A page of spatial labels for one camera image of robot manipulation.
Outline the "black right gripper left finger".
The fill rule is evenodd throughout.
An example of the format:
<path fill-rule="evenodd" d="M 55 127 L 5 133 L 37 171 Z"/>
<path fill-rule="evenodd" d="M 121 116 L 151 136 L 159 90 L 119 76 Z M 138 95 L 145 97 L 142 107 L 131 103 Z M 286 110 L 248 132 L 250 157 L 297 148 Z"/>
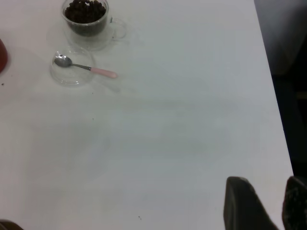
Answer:
<path fill-rule="evenodd" d="M 254 187 L 243 177 L 228 177 L 224 199 L 227 230 L 276 230 Z"/>

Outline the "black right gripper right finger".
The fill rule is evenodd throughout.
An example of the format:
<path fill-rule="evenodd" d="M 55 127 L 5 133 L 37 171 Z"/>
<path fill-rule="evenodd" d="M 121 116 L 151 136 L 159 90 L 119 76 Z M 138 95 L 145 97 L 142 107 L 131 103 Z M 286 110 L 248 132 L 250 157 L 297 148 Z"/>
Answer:
<path fill-rule="evenodd" d="M 283 211 L 286 230 L 307 229 L 307 179 L 291 176 L 286 185 Z"/>

